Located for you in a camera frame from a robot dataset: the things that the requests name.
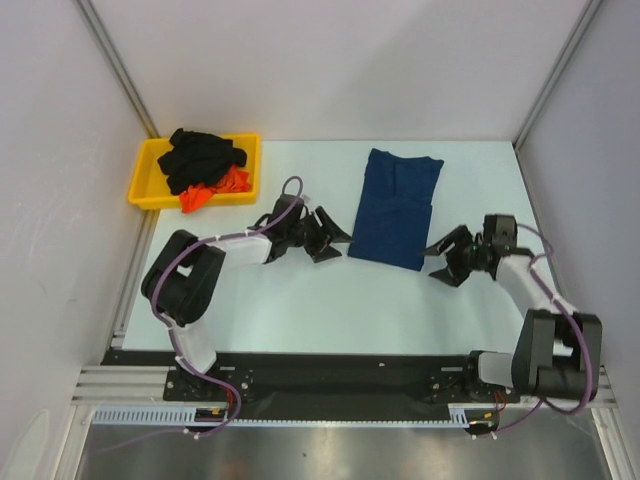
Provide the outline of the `blue t shirt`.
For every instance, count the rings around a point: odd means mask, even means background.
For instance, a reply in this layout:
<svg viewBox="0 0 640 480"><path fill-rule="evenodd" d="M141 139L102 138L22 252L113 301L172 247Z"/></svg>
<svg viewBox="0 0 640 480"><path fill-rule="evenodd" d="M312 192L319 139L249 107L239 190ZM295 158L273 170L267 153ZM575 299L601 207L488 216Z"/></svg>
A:
<svg viewBox="0 0 640 480"><path fill-rule="evenodd" d="M403 158L372 149L348 256L421 271L443 166L429 156Z"/></svg>

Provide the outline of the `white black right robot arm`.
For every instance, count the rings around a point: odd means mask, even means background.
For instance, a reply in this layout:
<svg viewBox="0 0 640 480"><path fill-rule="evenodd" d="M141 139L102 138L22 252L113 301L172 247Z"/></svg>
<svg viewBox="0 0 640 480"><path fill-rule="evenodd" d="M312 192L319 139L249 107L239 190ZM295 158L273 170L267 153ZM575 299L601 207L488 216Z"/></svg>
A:
<svg viewBox="0 0 640 480"><path fill-rule="evenodd" d="M445 259L431 277L461 286L474 272L484 272L510 297L523 317L513 352L474 351L471 370L461 376L463 393L484 401L497 386L538 398L569 415L584 409L598 391L602 322L580 311L543 279L537 265L540 254L519 245L524 229L512 216L488 215L483 230L473 234L460 225L421 251L423 257Z"/></svg>

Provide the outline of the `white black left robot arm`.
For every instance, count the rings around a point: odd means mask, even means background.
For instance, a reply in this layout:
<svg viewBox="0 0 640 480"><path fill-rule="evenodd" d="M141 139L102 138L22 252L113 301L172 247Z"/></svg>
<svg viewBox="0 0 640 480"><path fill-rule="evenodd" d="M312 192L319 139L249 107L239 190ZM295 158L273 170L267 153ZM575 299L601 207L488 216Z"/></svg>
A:
<svg viewBox="0 0 640 480"><path fill-rule="evenodd" d="M146 273L141 294L165 324L178 364L189 370L186 387L197 398L214 397L221 387L214 341L203 315L223 273L263 265L291 248L302 248L313 262L341 256L335 243L352 242L325 209L311 211L298 204L262 215L242 233L200 240L186 230L175 231Z"/></svg>

